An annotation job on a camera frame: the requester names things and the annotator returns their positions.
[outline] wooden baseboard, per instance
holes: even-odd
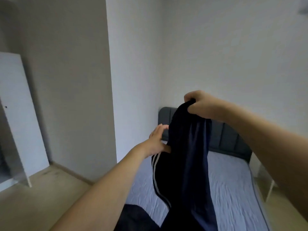
[[[64,167],[64,166],[62,166],[60,164],[57,164],[57,163],[54,163],[54,162],[50,162],[50,164],[56,166],[57,168],[63,170],[66,173],[68,173],[69,175],[71,175],[71,176],[73,176],[73,177],[75,177],[75,178],[77,178],[77,179],[79,179],[79,180],[81,180],[81,181],[91,185],[91,186],[94,185],[94,182],[84,178],[83,176],[81,176],[81,175],[71,171],[70,169],[68,169],[68,168],[66,168],[66,167]]]

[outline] mattress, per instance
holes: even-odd
[[[239,158],[209,152],[209,180],[218,230],[271,230],[248,164]],[[126,200],[141,206],[159,225],[168,208],[155,194],[151,158],[141,164]]]

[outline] gray headboard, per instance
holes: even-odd
[[[170,124],[176,108],[163,107],[158,113],[158,123]],[[168,130],[163,133],[162,140],[168,141]],[[210,151],[232,155],[244,159],[249,163],[252,150],[239,134],[226,123],[212,120],[212,135]]]

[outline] person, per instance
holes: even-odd
[[[308,220],[308,140],[243,108],[204,91],[184,101],[196,102],[188,112],[233,127],[260,159],[291,203]],[[52,231],[114,230],[141,162],[170,147],[161,143],[168,125],[158,125],[149,139],[136,145],[58,220]]]

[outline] hand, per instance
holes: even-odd
[[[171,152],[171,147],[161,142],[163,132],[168,128],[168,125],[159,124],[150,134],[149,139],[140,143],[140,146],[144,148],[145,158],[161,153],[162,151]]]
[[[224,121],[224,107],[228,102],[201,90],[192,91],[184,96],[185,102],[191,99],[195,99],[196,102],[188,107],[187,111],[189,113],[220,122]]]

